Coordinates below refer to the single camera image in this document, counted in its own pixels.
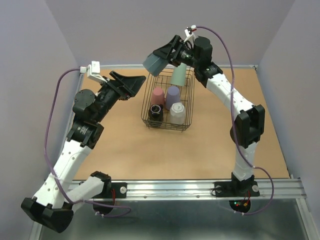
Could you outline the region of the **grey mug white inside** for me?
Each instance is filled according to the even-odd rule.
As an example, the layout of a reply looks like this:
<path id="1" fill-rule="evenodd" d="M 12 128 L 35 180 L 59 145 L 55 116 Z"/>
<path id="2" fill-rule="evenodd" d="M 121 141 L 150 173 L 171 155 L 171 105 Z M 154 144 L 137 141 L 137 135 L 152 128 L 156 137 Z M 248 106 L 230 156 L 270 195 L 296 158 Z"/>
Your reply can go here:
<path id="1" fill-rule="evenodd" d="M 158 76 L 162 70 L 169 64 L 167 59 L 156 56 L 151 53 L 142 63 L 143 67 L 154 77 Z"/>

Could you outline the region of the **green cup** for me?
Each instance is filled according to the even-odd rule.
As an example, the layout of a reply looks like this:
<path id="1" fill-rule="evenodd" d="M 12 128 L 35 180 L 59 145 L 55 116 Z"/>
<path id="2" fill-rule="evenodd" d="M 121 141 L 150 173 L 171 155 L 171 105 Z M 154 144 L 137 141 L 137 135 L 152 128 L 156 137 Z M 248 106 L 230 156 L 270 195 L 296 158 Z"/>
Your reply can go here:
<path id="1" fill-rule="evenodd" d="M 187 65 L 184 63 L 175 67 L 171 75 L 170 83 L 180 87 L 184 86 L 186 82 L 186 71 Z"/>

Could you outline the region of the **pink cup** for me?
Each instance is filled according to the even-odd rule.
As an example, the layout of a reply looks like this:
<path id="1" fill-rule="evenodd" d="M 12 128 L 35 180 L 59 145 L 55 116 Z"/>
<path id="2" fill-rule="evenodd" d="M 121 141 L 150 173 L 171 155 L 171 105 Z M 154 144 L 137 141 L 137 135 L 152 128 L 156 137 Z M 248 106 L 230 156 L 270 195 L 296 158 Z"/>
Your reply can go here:
<path id="1" fill-rule="evenodd" d="M 156 87 L 151 93 L 151 105 L 165 105 L 165 93 L 161 87 Z"/>

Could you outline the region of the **lavender cup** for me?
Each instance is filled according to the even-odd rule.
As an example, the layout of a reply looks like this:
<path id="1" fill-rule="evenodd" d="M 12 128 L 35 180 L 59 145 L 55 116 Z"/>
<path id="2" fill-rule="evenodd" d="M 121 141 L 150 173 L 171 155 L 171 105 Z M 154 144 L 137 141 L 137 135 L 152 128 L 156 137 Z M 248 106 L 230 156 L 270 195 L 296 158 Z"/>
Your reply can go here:
<path id="1" fill-rule="evenodd" d="M 165 98 L 165 107 L 167 110 L 170 110 L 174 103 L 180 102 L 180 89 L 173 85 L 167 89 L 166 98 Z"/>

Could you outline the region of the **black mug white inside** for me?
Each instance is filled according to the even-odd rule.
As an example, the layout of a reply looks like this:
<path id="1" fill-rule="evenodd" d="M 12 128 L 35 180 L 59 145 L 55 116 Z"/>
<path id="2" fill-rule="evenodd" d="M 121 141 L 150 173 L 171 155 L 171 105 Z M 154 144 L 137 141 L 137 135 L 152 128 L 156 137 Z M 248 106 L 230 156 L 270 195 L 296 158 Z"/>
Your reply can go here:
<path id="1" fill-rule="evenodd" d="M 164 120 L 162 104 L 153 104 L 148 110 L 148 124 L 153 128 L 159 128 Z"/>

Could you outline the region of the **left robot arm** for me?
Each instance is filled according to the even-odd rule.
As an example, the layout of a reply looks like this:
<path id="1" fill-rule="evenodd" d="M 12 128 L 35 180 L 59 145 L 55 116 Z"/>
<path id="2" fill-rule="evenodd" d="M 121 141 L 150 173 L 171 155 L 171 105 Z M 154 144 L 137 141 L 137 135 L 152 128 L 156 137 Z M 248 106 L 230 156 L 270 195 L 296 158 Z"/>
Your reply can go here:
<path id="1" fill-rule="evenodd" d="M 55 165 L 47 161 L 50 169 L 47 179 L 33 197 L 26 197 L 21 203 L 31 220 L 57 233 L 67 229 L 83 204 L 103 208 L 103 211 L 96 211 L 102 217 L 116 208 L 112 178 L 100 171 L 93 172 L 86 181 L 69 190 L 79 167 L 102 135 L 103 118 L 117 101 L 135 97 L 146 80 L 144 75 L 124 76 L 115 71 L 109 74 L 111 78 L 97 77 L 101 86 L 97 93 L 90 89 L 76 93 L 73 123 L 60 156 Z"/>

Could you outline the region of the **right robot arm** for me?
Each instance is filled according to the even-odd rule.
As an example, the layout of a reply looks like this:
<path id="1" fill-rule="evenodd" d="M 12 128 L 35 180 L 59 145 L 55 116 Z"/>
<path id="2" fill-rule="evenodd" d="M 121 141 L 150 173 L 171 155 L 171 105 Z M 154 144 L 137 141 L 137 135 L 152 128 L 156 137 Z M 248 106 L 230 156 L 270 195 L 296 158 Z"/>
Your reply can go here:
<path id="1" fill-rule="evenodd" d="M 157 76 L 168 65 L 185 64 L 193 68 L 195 78 L 224 104 L 231 113 L 230 137 L 235 143 L 235 166 L 230 181 L 216 181 L 218 197 L 259 196 L 254 176 L 254 156 L 258 141 L 264 133 L 265 108 L 245 99 L 228 81 L 222 69 L 212 61 L 213 46 L 206 37 L 193 42 L 175 35 L 169 43 L 154 50 L 147 70 Z"/>

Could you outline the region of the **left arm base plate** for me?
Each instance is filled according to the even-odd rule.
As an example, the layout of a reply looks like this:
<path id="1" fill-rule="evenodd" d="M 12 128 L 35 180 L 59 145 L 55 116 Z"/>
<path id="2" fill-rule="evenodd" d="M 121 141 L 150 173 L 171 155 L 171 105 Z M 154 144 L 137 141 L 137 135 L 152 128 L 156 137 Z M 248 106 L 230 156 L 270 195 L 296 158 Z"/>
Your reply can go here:
<path id="1" fill-rule="evenodd" d="M 103 181 L 102 190 L 95 193 L 92 199 L 125 199 L 127 197 L 128 184 L 126 182 Z"/>

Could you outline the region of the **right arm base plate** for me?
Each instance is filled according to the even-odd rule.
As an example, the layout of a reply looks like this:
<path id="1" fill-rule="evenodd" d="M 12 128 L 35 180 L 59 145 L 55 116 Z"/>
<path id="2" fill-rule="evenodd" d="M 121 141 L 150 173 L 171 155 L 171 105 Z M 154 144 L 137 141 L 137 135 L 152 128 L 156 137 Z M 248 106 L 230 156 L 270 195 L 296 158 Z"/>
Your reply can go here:
<path id="1" fill-rule="evenodd" d="M 260 191 L 254 191 L 253 186 L 257 183 L 236 183 L 233 181 L 216 181 L 213 183 L 215 189 L 215 196 L 218 198 L 237 198 L 245 197 L 250 194 L 251 197 L 259 197 Z"/>

